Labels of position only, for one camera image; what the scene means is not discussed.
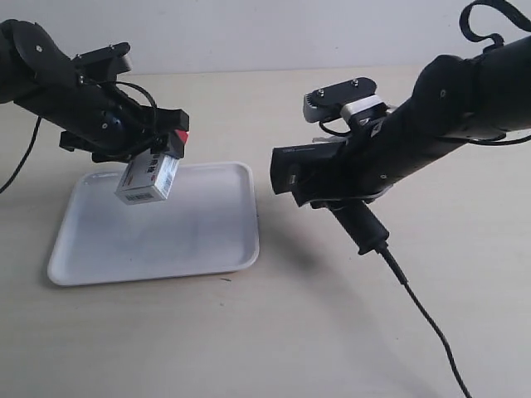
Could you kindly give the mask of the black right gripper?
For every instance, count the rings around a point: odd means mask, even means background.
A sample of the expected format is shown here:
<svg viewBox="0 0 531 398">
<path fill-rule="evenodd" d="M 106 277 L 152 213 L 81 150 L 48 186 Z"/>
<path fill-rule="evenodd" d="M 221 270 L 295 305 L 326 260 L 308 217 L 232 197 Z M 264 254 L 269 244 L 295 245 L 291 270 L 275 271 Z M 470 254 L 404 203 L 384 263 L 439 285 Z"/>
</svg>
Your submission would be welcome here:
<svg viewBox="0 0 531 398">
<path fill-rule="evenodd" d="M 373 139 L 382 124 L 395 116 L 389 107 L 373 107 L 353 115 L 349 131 L 322 142 L 292 148 L 292 196 L 298 206 L 367 197 L 378 188 L 361 188 L 359 178 L 368 167 Z"/>
</svg>

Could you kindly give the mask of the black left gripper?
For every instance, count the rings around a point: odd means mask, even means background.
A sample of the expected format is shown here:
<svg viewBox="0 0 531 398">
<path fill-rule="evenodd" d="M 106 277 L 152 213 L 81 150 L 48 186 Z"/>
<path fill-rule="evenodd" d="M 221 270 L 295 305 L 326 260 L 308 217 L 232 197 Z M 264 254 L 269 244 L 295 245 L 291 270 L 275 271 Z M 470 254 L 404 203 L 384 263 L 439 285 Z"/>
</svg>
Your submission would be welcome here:
<svg viewBox="0 0 531 398">
<path fill-rule="evenodd" d="M 104 89 L 109 104 L 99 114 L 99 129 L 91 137 L 63 131 L 59 147 L 83 151 L 94 163 L 126 163 L 148 149 L 154 154 L 184 158 L 190 117 L 182 109 L 158 108 L 153 96 L 138 89 L 148 102 L 141 105 L 120 89 Z"/>
</svg>

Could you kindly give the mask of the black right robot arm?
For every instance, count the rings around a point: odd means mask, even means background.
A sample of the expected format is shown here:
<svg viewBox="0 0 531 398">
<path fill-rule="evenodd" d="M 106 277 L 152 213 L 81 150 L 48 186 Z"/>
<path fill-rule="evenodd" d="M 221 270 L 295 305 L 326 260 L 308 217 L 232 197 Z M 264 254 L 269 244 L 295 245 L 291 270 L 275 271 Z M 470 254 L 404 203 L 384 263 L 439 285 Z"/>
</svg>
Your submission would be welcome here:
<svg viewBox="0 0 531 398">
<path fill-rule="evenodd" d="M 359 77 L 306 95 L 309 122 L 345 118 L 350 135 L 324 159 L 290 171 L 299 205 L 378 194 L 472 140 L 530 127 L 530 40 L 471 59 L 440 55 L 394 110 Z"/>
</svg>

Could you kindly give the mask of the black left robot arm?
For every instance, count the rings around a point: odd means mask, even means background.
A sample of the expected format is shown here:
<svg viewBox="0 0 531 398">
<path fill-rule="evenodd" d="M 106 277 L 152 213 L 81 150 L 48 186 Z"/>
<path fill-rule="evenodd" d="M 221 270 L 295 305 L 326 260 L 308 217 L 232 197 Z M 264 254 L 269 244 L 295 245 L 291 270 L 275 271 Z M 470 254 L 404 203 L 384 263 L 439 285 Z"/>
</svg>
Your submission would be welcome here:
<svg viewBox="0 0 531 398">
<path fill-rule="evenodd" d="M 158 107 L 138 85 L 146 105 L 120 89 L 129 51 L 120 42 L 70 58 L 40 25 L 8 19 L 1 24 L 1 101 L 60 127 L 60 148 L 90 153 L 95 163 L 126 163 L 145 151 L 183 158 L 189 115 Z"/>
</svg>

